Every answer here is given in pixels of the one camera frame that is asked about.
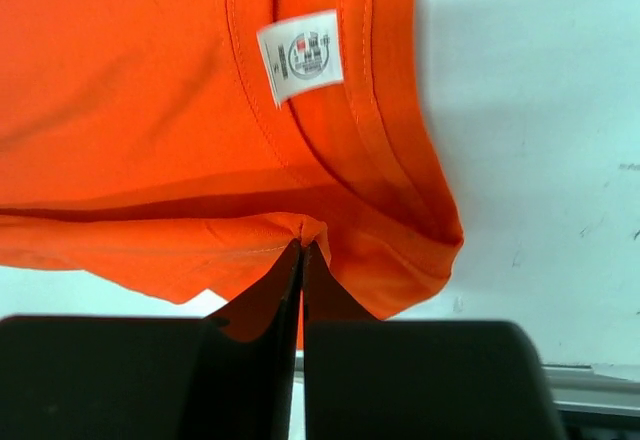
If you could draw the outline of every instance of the white tag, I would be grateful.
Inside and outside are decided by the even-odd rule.
[[[276,105],[298,93],[343,81],[336,11],[277,22],[258,32]]]

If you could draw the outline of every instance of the t-shirt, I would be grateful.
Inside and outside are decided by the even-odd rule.
[[[316,240],[380,318],[462,231],[424,131],[414,0],[0,0],[0,263],[232,299]],[[344,82],[277,107],[256,33],[335,10]]]

